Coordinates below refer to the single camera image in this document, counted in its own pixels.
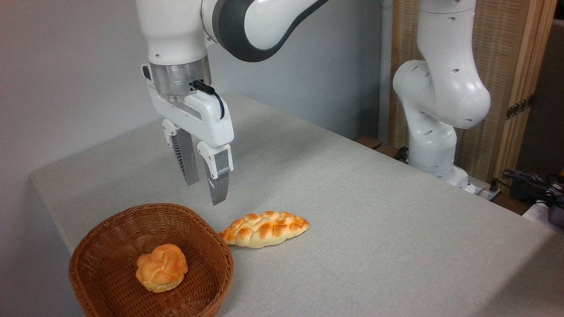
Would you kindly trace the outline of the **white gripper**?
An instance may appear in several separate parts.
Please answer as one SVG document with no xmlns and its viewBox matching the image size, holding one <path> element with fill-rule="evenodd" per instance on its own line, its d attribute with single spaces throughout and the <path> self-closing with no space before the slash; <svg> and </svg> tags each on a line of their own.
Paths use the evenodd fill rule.
<svg viewBox="0 0 564 317">
<path fill-rule="evenodd" d="M 227 102 L 201 91 L 185 96 L 182 102 L 170 102 L 157 92 L 148 64 L 142 71 L 152 104 L 165 118 L 165 139 L 188 186 L 199 182 L 192 135 L 203 141 L 197 149 L 205 161 L 212 203 L 218 205 L 227 199 L 229 173 L 233 170 L 229 144 L 234 140 L 234 129 Z"/>
</svg>

